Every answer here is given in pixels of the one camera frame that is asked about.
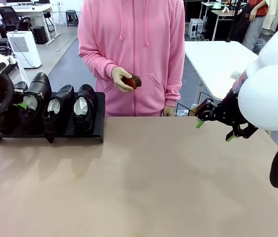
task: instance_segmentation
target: computer monitor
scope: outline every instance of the computer monitor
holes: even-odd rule
[[[32,2],[31,0],[6,0],[6,3],[23,3],[23,2]]]

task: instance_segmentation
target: sleeve cuff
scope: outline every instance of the sleeve cuff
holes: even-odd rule
[[[115,64],[108,64],[106,67],[105,67],[105,76],[108,78],[108,79],[111,79],[111,71],[113,70],[114,67],[117,67]]]
[[[173,99],[167,99],[167,100],[165,101],[165,105],[167,105],[167,106],[174,107],[175,104],[176,104],[176,100],[173,100]]]

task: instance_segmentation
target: hoodie drawstring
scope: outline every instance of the hoodie drawstring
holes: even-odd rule
[[[120,5],[119,5],[119,14],[120,14],[120,36],[119,39],[123,40],[124,39],[124,26],[123,26],[123,14],[122,14],[122,1],[120,0]]]
[[[119,14],[120,14],[120,36],[119,39],[124,39],[124,26],[123,26],[123,14],[122,14],[122,1],[120,0],[119,5]],[[149,0],[145,0],[145,15],[144,15],[144,44],[145,46],[150,46],[148,41],[148,2]]]

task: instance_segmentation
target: shoe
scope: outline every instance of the shoe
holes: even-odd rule
[[[42,127],[42,112],[51,95],[51,86],[45,73],[38,73],[24,93],[26,109],[19,109],[22,125],[27,129]]]
[[[72,85],[65,85],[55,96],[50,98],[42,115],[46,133],[57,133],[67,127],[73,98],[74,88]]]
[[[24,92],[28,89],[26,82],[20,81],[14,85],[13,104],[18,104],[23,101]],[[10,133],[19,123],[18,108],[10,105],[7,110],[0,114],[0,132]]]
[[[92,132],[98,100],[93,88],[84,84],[80,87],[73,103],[73,125],[76,132]]]

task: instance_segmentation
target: white heater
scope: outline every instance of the white heater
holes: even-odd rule
[[[202,19],[190,19],[188,35],[190,38],[196,38],[203,31]]]
[[[35,40],[31,31],[17,31],[6,34],[11,48],[23,68],[33,69],[41,66]]]

